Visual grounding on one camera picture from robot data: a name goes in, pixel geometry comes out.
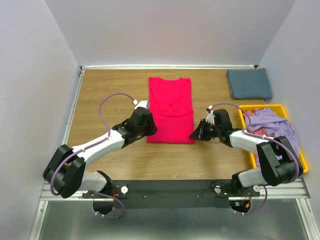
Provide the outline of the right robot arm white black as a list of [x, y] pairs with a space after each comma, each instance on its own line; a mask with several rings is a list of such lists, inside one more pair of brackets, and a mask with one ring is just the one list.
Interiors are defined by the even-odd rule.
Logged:
[[241, 196], [253, 186], [278, 186], [295, 181], [304, 169], [291, 143], [285, 136], [265, 137], [254, 135], [240, 128], [226, 124], [211, 124], [202, 119], [190, 139], [219, 142], [257, 155], [259, 166], [235, 173], [231, 177], [230, 191]]

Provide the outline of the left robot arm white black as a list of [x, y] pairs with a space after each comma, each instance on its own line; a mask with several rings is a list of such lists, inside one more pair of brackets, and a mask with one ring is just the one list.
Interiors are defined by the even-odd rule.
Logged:
[[86, 167], [103, 156], [121, 150], [135, 141], [157, 132], [152, 113], [137, 107], [130, 118], [115, 125], [110, 132], [85, 144], [57, 148], [43, 172], [54, 196], [66, 199], [77, 191], [94, 191], [104, 198], [110, 194], [111, 179], [102, 171], [87, 172]]

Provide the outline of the red t shirt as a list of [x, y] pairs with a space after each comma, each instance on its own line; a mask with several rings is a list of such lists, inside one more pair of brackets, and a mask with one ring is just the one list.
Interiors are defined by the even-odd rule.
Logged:
[[146, 142], [193, 145], [195, 141], [190, 138], [194, 131], [191, 79], [150, 77], [148, 93], [149, 110], [157, 132], [147, 137]]

